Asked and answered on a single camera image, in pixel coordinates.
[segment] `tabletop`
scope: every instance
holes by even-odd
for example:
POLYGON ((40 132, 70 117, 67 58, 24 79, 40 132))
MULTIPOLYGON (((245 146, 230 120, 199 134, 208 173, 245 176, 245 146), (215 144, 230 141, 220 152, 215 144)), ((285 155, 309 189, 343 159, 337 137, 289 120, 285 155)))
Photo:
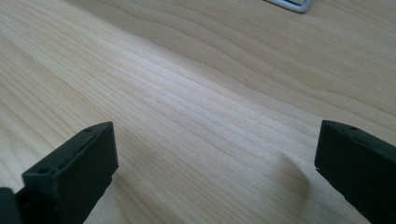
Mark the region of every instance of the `tabletop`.
POLYGON ((315 169, 320 123, 396 145, 396 2, 0 0, 0 186, 113 121, 86 223, 368 223, 315 169))

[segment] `light wood surface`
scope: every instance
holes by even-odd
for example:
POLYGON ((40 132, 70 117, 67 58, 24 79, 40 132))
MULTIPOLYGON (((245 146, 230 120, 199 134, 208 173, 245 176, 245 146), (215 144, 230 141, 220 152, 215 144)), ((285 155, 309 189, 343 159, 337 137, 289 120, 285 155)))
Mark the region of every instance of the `light wood surface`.
POLYGON ((0 0, 0 186, 87 126, 120 157, 86 223, 368 223, 323 119, 396 145, 396 1, 0 0))

